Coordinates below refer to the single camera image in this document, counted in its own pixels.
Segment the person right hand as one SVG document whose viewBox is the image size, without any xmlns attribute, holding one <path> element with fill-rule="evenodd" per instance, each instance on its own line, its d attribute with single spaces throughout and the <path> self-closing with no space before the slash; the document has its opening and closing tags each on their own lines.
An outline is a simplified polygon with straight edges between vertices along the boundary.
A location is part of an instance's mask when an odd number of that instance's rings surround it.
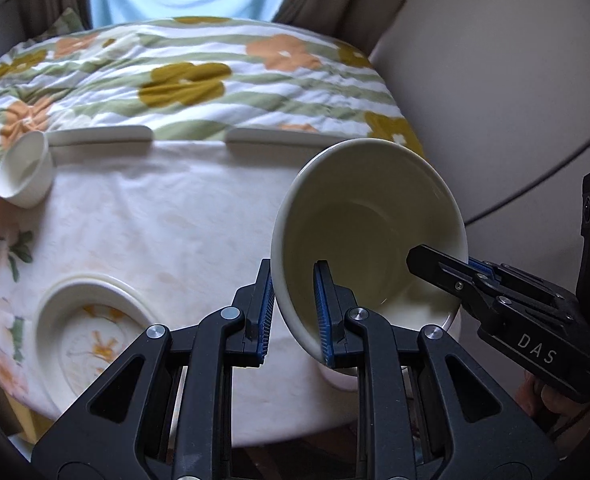
<svg viewBox="0 0 590 480">
<path fill-rule="evenodd" d="M 558 393 L 529 372 L 515 393 L 517 404 L 531 417 L 550 413 L 558 416 L 553 434 L 555 444 L 568 453 L 590 430 L 590 403 L 579 404 Z"/>
</svg>

